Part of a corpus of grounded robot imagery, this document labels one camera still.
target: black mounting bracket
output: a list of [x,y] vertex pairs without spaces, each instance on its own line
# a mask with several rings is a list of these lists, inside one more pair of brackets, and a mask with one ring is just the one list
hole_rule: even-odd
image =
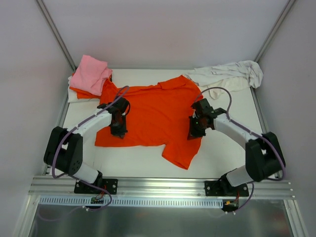
[[[105,190],[108,191],[111,195],[116,195],[118,190],[118,180],[117,179],[102,179],[100,188],[106,187]],[[92,188],[82,182],[76,182],[75,194],[99,194],[100,190]]]
[[215,130],[214,119],[226,113],[226,110],[222,108],[213,109],[205,98],[194,102],[191,107],[195,110],[195,116],[189,117],[190,128],[188,140],[205,136],[205,130],[209,127]]
[[220,181],[204,181],[205,196],[207,197],[237,197],[238,193],[240,197],[248,197],[249,191],[246,184],[239,185],[237,187],[231,187],[229,192],[221,186]]

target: t-shirt sleeve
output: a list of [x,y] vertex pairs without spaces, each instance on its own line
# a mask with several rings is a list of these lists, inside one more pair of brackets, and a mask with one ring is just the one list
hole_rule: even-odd
[[201,138],[167,143],[162,152],[162,157],[180,168],[189,169],[200,145]]

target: white table surface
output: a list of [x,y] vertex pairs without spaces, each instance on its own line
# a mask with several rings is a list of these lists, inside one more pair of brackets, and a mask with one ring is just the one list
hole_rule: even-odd
[[[181,75],[184,70],[113,70],[113,82],[117,87],[124,85],[151,85]],[[214,108],[227,108],[226,94],[213,100],[204,94]],[[253,131],[261,132],[257,111],[250,88],[232,92],[231,115]],[[99,102],[71,103],[64,127],[71,127],[91,115]],[[165,160],[161,154],[163,146],[104,148],[94,146],[95,137],[84,145],[84,162],[100,170],[103,176],[152,177],[152,178],[218,178],[222,174],[245,164],[244,150],[226,135],[206,130],[199,152],[188,170],[181,169]]]

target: white cloth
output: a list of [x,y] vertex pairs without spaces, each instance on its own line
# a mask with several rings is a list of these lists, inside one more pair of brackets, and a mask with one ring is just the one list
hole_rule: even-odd
[[83,101],[99,101],[97,98],[93,99],[78,99],[77,98],[77,92],[74,90],[71,90],[69,88],[70,80],[73,78],[73,76],[68,77],[68,103],[75,103],[75,102],[83,102]]
[[[253,61],[240,61],[213,67],[195,68],[183,74],[205,89],[220,86],[228,91],[240,91],[250,86],[260,86],[263,73],[258,63]],[[221,89],[209,90],[213,99],[217,99],[222,93]]]

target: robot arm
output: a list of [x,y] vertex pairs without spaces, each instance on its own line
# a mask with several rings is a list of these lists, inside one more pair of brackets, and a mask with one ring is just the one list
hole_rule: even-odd
[[[281,165],[271,148],[262,139],[246,132],[226,115],[222,108],[213,109],[207,99],[193,103],[195,109],[190,117],[190,131],[188,139],[205,136],[205,130],[211,128],[232,138],[246,151],[245,165],[234,169],[221,177],[227,189],[252,181],[260,182],[281,170]],[[285,166],[280,145],[275,134],[262,134],[277,150]]]
[[[99,105],[92,119],[76,126],[79,128],[67,137],[56,160],[57,169],[97,187],[102,186],[102,173],[83,162],[83,145],[96,132],[107,126],[110,126],[113,136],[123,138],[127,132],[125,110],[130,104],[126,99],[120,98],[113,106],[104,110],[106,106]],[[52,130],[44,155],[46,164],[52,165],[58,145],[70,130],[61,127]]]

